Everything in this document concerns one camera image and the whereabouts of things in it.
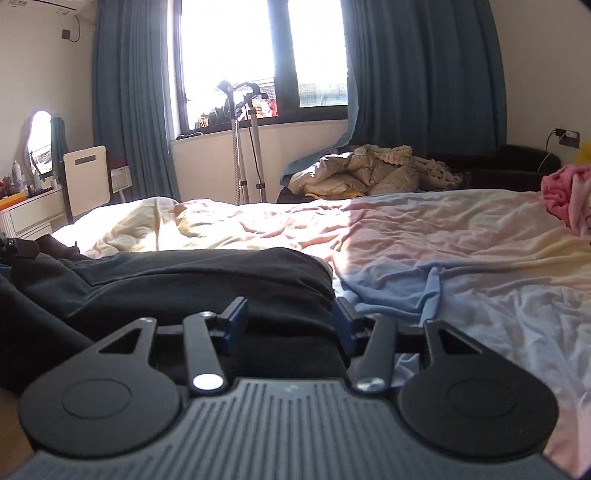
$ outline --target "wooden floor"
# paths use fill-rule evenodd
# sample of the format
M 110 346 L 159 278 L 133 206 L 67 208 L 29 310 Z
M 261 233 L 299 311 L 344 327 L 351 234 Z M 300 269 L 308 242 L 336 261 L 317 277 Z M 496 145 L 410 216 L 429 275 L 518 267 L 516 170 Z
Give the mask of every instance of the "wooden floor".
M 17 398 L 0 388 L 0 478 L 21 466 L 33 454 L 18 423 Z

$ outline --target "window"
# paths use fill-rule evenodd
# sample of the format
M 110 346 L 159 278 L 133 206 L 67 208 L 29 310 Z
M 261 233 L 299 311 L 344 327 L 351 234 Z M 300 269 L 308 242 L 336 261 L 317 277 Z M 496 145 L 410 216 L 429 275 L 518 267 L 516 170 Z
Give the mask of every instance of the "window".
M 255 99 L 263 125 L 346 118 L 340 0 L 176 0 L 176 12 L 183 134 L 230 128 L 224 79 L 267 94 Z M 250 91 L 237 90 L 236 104 Z

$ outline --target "power cord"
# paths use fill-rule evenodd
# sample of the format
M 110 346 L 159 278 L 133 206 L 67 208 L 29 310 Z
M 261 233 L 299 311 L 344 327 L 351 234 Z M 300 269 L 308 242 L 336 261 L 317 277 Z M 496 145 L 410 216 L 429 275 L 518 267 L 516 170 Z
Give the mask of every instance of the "power cord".
M 259 178 L 259 184 L 261 184 L 262 183 L 261 174 L 258 171 L 258 161 L 256 159 L 255 143 L 254 143 L 254 140 L 252 139 L 252 132 L 251 132 L 250 127 L 248 127 L 248 134 L 251 136 L 252 155 L 255 157 L 256 176 Z
M 68 40 L 71 41 L 72 43 L 76 43 L 78 40 L 80 40 L 80 20 L 78 19 L 77 15 L 74 15 L 74 18 L 78 22 L 78 38 L 76 40 L 71 40 L 68 38 Z
M 563 130 L 562 128 L 555 128 L 550 132 L 550 135 L 548 135 L 548 138 L 546 139 L 546 148 L 544 149 L 544 153 L 546 154 L 546 156 L 540 163 L 537 173 L 540 173 L 540 170 L 542 169 L 542 166 L 544 165 L 545 161 L 550 158 L 550 155 L 552 155 L 552 152 L 548 152 L 548 144 L 550 143 L 550 138 L 552 138 L 552 135 L 556 135 L 557 137 L 560 137 L 560 139 L 562 140 L 566 135 L 566 130 Z

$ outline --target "white wall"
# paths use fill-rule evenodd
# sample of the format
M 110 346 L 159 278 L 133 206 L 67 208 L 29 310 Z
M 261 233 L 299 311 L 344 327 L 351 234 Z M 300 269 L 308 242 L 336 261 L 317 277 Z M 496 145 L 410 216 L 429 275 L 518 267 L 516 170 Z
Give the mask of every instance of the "white wall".
M 23 125 L 37 110 L 64 119 L 70 150 L 93 146 L 93 25 L 81 22 L 77 43 L 61 38 L 63 28 L 77 38 L 74 18 L 0 10 L 0 177 L 10 172 Z
M 490 0 L 501 42 L 508 142 L 544 148 L 554 128 L 591 141 L 591 10 L 580 0 Z M 551 140 L 563 162 L 577 151 Z
M 347 120 L 266 125 L 259 128 L 267 202 L 274 203 L 279 180 L 292 161 L 331 147 L 347 130 Z M 248 129 L 241 130 L 246 179 L 251 203 L 260 201 Z M 233 203 L 234 160 L 231 132 L 219 132 L 171 142 L 181 198 L 210 198 Z

